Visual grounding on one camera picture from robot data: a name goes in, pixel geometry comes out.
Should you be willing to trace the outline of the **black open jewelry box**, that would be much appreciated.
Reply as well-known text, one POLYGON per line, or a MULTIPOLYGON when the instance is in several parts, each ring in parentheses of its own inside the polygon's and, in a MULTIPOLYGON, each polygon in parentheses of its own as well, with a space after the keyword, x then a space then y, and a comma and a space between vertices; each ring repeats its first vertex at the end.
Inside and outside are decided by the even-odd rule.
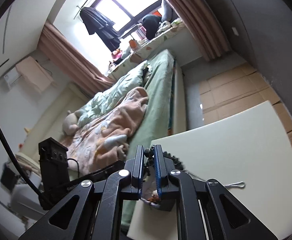
POLYGON ((157 193, 155 178, 152 176, 143 179, 141 200, 150 207, 166 212, 170 212, 175 205, 174 200, 161 200, 157 193))

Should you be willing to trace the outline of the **green bed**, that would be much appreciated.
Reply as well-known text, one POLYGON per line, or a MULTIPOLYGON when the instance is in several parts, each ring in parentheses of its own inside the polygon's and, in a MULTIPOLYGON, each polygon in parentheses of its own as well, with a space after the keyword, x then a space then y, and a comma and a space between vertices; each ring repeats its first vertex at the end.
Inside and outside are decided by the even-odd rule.
POLYGON ((153 140, 168 136, 176 113, 173 105, 178 72, 175 56, 166 49, 146 61, 149 65, 144 70, 140 87, 146 90, 149 101, 142 123, 128 139, 129 150, 125 160, 134 158, 138 145, 147 148, 153 140))

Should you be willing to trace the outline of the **pink fleece blanket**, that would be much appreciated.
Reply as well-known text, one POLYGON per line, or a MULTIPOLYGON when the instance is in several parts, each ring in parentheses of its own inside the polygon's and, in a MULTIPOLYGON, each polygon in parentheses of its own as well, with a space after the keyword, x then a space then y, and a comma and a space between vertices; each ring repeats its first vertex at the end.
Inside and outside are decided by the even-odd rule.
POLYGON ((125 160, 128 139, 142 123, 148 101, 143 87, 133 88, 113 110, 80 128, 67 146, 67 157, 76 160, 69 168, 86 175, 125 160))

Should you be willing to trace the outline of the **beige plush toy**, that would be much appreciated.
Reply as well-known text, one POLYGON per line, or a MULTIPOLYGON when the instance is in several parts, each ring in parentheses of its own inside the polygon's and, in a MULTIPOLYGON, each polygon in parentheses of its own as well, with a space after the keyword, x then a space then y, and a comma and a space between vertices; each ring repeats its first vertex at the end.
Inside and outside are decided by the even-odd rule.
POLYGON ((62 123, 62 130, 66 135, 74 135, 78 130, 78 120, 83 114, 81 109, 75 112, 67 111, 67 116, 62 123))

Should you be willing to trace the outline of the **light green quilt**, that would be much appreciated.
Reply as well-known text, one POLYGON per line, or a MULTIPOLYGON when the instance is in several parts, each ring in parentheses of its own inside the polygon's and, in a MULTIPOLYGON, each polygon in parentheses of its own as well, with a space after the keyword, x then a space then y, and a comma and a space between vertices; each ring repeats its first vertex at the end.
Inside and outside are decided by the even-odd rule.
POLYGON ((133 88, 143 83, 143 73, 148 66, 147 61, 130 70, 122 76, 111 88, 98 92, 87 104, 81 107, 82 115, 77 125, 82 128, 96 118, 99 118, 114 109, 119 100, 133 88))

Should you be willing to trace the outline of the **floral windowsill cushion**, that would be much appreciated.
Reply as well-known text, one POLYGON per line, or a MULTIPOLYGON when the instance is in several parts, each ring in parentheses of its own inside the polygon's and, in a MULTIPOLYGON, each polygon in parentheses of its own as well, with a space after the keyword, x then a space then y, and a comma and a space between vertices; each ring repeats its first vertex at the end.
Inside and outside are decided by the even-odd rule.
POLYGON ((137 51, 132 51, 120 64, 112 66, 107 73, 107 77, 117 81, 131 69, 161 50, 175 50, 174 47, 177 43, 179 34, 183 34, 185 31, 185 23, 181 18, 178 18, 168 25, 168 27, 169 28, 165 28, 164 32, 161 32, 151 41, 145 42, 137 51))

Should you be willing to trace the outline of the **flattened cardboard sheets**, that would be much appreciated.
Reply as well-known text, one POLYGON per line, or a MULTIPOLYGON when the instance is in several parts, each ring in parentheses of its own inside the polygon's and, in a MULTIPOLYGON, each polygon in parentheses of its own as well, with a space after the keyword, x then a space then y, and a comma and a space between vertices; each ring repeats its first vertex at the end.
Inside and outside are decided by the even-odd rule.
POLYGON ((205 125, 270 102, 279 117, 292 147, 292 118, 284 103, 262 75, 244 63, 199 83, 205 125))

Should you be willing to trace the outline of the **covered air conditioner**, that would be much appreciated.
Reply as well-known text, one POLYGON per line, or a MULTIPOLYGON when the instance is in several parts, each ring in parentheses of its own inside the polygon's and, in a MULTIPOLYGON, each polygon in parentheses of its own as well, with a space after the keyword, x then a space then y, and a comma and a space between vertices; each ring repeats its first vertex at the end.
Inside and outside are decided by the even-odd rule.
POLYGON ((14 68, 4 75, 4 80, 9 89, 20 78, 23 78, 38 93, 43 93, 48 87, 57 85, 52 77, 52 73, 43 68, 31 56, 17 63, 14 68))

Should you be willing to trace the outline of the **pink curtain left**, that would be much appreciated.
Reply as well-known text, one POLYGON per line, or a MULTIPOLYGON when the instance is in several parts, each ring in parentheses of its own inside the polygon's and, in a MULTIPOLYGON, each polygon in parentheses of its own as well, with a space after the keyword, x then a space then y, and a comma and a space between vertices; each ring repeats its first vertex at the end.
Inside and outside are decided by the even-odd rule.
POLYGON ((49 21, 43 26, 38 49, 90 95, 103 92, 115 83, 91 64, 49 21))

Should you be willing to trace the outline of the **pink curtain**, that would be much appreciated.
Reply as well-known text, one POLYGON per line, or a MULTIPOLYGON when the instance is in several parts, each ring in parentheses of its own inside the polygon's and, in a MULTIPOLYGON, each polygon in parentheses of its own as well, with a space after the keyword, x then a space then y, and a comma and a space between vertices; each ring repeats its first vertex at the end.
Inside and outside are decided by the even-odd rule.
POLYGON ((38 49, 90 95, 103 92, 115 83, 91 64, 49 21, 43 26, 38 49))
POLYGON ((206 61, 231 51, 229 41, 205 0, 167 0, 190 31, 206 61))

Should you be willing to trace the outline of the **black bag on sill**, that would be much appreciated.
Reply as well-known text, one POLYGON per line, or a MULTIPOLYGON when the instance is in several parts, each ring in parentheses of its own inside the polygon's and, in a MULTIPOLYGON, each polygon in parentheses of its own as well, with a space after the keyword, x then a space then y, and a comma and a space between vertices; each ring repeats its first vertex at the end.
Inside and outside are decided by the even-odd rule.
POLYGON ((146 30, 146 38, 152 40, 157 33, 158 26, 161 23, 161 17, 153 14, 148 14, 142 18, 142 26, 146 30))

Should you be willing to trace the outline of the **black hanging garment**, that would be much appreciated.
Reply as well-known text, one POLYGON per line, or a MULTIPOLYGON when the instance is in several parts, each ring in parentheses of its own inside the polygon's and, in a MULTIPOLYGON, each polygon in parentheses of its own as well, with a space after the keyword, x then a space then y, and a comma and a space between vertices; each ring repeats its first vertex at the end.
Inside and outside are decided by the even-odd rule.
POLYGON ((121 43, 119 33, 113 28, 115 23, 93 7, 84 7, 80 17, 89 35, 97 34, 105 46, 113 52, 121 43))

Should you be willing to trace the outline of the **pink curtain right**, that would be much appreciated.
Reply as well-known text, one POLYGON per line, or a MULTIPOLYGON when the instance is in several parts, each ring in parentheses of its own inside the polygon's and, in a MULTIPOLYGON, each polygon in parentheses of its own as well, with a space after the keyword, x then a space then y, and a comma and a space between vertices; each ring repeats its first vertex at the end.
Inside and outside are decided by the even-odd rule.
POLYGON ((229 41, 205 0, 167 0, 190 31, 206 61, 231 51, 229 41))

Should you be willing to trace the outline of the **white wall switch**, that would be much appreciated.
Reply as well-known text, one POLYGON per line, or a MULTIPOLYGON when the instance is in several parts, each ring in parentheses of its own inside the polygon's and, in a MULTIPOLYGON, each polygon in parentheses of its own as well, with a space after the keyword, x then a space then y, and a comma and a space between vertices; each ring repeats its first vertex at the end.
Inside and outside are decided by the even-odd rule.
POLYGON ((232 27, 231 29, 232 29, 235 36, 239 36, 239 32, 237 31, 237 29, 235 27, 232 27))

